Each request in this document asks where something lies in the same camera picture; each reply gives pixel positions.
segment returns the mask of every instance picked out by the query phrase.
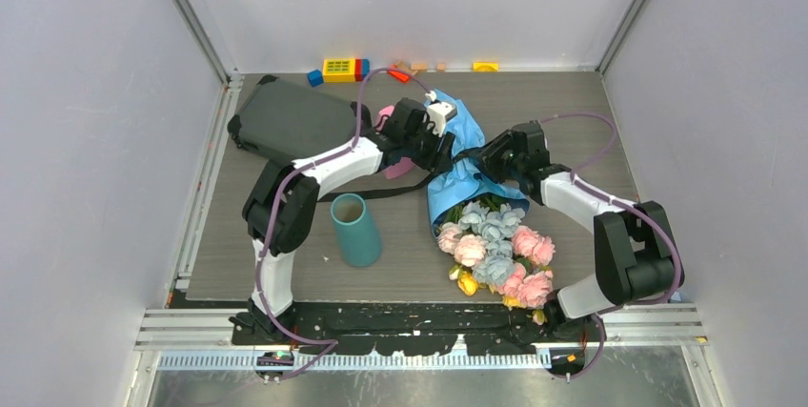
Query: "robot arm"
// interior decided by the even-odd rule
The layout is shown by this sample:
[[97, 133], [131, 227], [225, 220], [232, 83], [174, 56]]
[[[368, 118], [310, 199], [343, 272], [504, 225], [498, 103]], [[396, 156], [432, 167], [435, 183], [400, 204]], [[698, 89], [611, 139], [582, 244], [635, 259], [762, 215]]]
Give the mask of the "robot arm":
[[[675, 272], [670, 250], [652, 228], [626, 210], [646, 214], [673, 240], [664, 209], [653, 201], [620, 199], [573, 178], [569, 168], [550, 161], [538, 123], [514, 126], [486, 144], [476, 159], [493, 181], [515, 180], [532, 200], [568, 215], [593, 235], [595, 273], [562, 288], [548, 302], [545, 313], [551, 322], [611, 309], [671, 287]], [[644, 246], [635, 249], [632, 240]]]
[[[425, 107], [412, 99], [401, 99], [380, 131], [367, 127], [353, 148], [334, 160], [321, 163], [321, 159], [346, 150], [352, 142], [306, 159], [284, 163], [270, 159], [258, 177], [247, 199], [242, 216], [248, 223], [256, 262], [263, 250], [270, 211], [281, 181], [295, 169], [314, 163], [315, 166], [299, 174], [284, 192], [273, 233], [269, 234], [269, 253], [262, 261], [261, 284], [271, 313], [279, 315], [292, 304], [292, 267], [294, 252], [312, 226], [317, 201], [326, 193], [360, 176], [382, 171], [402, 157], [409, 157], [415, 165], [432, 173], [452, 169], [452, 145], [455, 135], [445, 132], [447, 122], [456, 114], [456, 108], [446, 102], [434, 102]], [[258, 291], [253, 291], [250, 309], [266, 314]]]

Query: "orange toy piece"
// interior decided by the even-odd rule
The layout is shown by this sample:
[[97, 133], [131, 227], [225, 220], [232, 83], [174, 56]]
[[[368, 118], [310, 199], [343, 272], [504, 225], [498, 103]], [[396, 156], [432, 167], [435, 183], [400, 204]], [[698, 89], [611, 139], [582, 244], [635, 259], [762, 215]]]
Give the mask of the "orange toy piece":
[[[407, 64], [404, 64], [404, 61], [396, 62], [395, 64], [393, 64], [393, 67], [395, 67], [397, 69], [401, 69], [401, 70], [403, 70], [403, 71], [405, 71], [407, 73], [412, 73], [413, 72], [413, 71], [410, 70], [409, 67], [407, 67]], [[410, 81], [410, 75], [408, 75], [407, 73], [402, 73], [400, 71], [387, 71], [387, 74], [389, 76], [395, 78], [396, 80], [400, 81], [401, 83], [407, 83], [408, 81]]]
[[427, 71], [429, 69], [428, 62], [413, 62], [410, 64], [410, 69], [413, 70], [413, 75], [418, 74], [420, 71]]

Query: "pink object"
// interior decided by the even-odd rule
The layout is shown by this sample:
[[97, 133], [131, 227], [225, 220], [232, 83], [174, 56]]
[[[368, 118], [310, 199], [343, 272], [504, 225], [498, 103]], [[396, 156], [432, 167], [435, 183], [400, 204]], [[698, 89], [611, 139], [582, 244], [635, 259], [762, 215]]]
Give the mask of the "pink object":
[[510, 297], [516, 297], [519, 294], [519, 290], [522, 288], [522, 280], [525, 279], [525, 275], [528, 274], [528, 271], [525, 270], [525, 266], [519, 264], [518, 262], [515, 263], [516, 270], [505, 280], [505, 283], [502, 286], [496, 288], [496, 291], [501, 295], [509, 295]]
[[522, 287], [516, 294], [516, 298], [531, 309], [541, 307], [547, 302], [547, 295], [553, 291], [553, 282], [542, 271], [537, 274], [528, 275], [522, 282]]
[[[390, 116], [390, 114], [393, 113], [393, 109], [394, 109], [394, 106], [392, 106], [392, 105], [381, 109], [379, 111], [378, 119], [380, 120], [381, 117], [384, 116], [384, 115]], [[378, 128], [376, 128], [376, 129], [381, 130], [382, 126], [384, 126], [384, 123], [379, 124]], [[398, 178], [399, 176], [403, 175], [404, 173], [409, 172], [410, 169], [412, 169], [413, 167], [415, 167], [415, 164], [413, 164], [413, 161], [410, 160], [409, 157], [405, 157], [405, 158], [401, 159], [400, 161], [398, 161], [398, 164], [394, 164], [394, 165], [388, 167], [387, 169], [385, 169], [385, 170], [383, 170], [381, 172], [384, 173], [385, 178], [387, 178], [388, 180], [392, 180], [394, 178]]]
[[454, 223], [444, 224], [440, 235], [437, 237], [437, 247], [440, 248], [441, 252], [454, 254], [461, 234], [463, 234], [463, 230], [460, 229], [460, 226]]
[[479, 235], [463, 235], [454, 247], [454, 260], [474, 267], [485, 257], [485, 240]]
[[527, 226], [519, 226], [511, 238], [514, 253], [525, 256], [534, 264], [546, 266], [553, 260], [556, 246], [550, 237], [542, 237]]

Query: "teal cylinder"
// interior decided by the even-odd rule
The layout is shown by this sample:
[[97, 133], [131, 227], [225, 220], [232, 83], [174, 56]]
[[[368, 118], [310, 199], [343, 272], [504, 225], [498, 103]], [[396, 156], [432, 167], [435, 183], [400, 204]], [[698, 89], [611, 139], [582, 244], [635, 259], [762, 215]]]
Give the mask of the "teal cylinder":
[[331, 204], [331, 220], [348, 265], [368, 267], [381, 256], [381, 234], [365, 199], [353, 193], [338, 196]]

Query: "yellow toy block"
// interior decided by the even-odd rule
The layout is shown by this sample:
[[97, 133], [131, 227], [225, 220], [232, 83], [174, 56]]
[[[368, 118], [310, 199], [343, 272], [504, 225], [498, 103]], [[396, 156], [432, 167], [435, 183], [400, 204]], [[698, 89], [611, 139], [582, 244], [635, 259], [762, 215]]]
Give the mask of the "yellow toy block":
[[355, 59], [326, 59], [323, 61], [323, 80], [326, 83], [353, 83], [356, 81]]
[[497, 62], [475, 62], [472, 66], [473, 71], [499, 71], [499, 63]]

